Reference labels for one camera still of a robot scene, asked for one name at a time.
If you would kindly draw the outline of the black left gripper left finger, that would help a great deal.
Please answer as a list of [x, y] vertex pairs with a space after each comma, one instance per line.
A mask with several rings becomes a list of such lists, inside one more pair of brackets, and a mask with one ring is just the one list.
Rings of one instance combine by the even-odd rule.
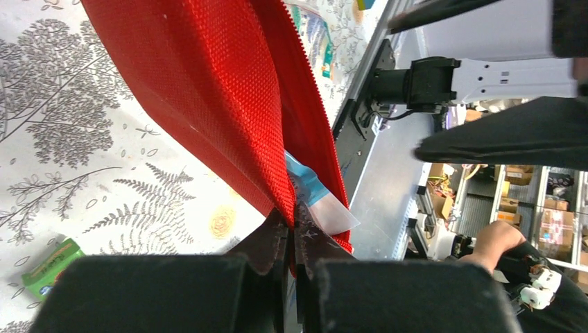
[[288, 227], [273, 211], [223, 255], [86, 256], [32, 332], [283, 332]]

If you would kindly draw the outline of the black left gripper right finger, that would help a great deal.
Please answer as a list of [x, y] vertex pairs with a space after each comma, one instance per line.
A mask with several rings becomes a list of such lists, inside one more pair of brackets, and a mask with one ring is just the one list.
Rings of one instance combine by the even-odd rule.
[[299, 204], [293, 231], [297, 318], [305, 332], [520, 332], [502, 287], [481, 266], [361, 261]]

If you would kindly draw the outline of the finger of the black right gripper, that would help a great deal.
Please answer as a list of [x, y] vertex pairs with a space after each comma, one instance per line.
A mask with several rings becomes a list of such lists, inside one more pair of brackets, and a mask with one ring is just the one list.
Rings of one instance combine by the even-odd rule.
[[520, 164], [587, 170], [587, 104], [540, 97], [456, 126], [414, 150], [424, 162]]

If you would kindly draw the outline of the blue cotton swab packet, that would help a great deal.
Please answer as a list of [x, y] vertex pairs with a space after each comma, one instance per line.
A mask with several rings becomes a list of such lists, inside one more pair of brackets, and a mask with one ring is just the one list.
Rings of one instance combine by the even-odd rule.
[[286, 168], [296, 199], [309, 209], [318, 226], [328, 235], [350, 231], [361, 222], [319, 180], [311, 168], [284, 151]]

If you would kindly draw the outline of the red first aid pouch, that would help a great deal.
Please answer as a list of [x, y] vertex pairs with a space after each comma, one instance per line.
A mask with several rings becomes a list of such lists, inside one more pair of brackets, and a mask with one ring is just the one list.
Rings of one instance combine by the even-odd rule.
[[333, 134], [281, 1], [84, 1], [144, 111], [262, 214], [293, 223], [290, 153], [342, 203]]

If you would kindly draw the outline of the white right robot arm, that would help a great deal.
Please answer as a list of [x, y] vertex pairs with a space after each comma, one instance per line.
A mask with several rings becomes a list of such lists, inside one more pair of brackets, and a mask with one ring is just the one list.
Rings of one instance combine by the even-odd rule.
[[424, 162], [521, 164], [587, 169], [587, 2], [551, 2], [554, 60], [429, 57], [408, 69], [378, 69], [373, 102], [409, 112], [484, 99], [525, 96], [529, 102], [431, 135], [414, 150]]

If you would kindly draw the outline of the operator hand in background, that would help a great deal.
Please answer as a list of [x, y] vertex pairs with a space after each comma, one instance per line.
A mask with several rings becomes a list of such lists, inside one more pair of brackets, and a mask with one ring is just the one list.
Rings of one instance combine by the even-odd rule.
[[461, 257], [459, 261], [475, 264], [492, 275], [502, 255], [525, 241], [525, 236], [514, 226], [495, 221], [477, 234], [472, 254]]

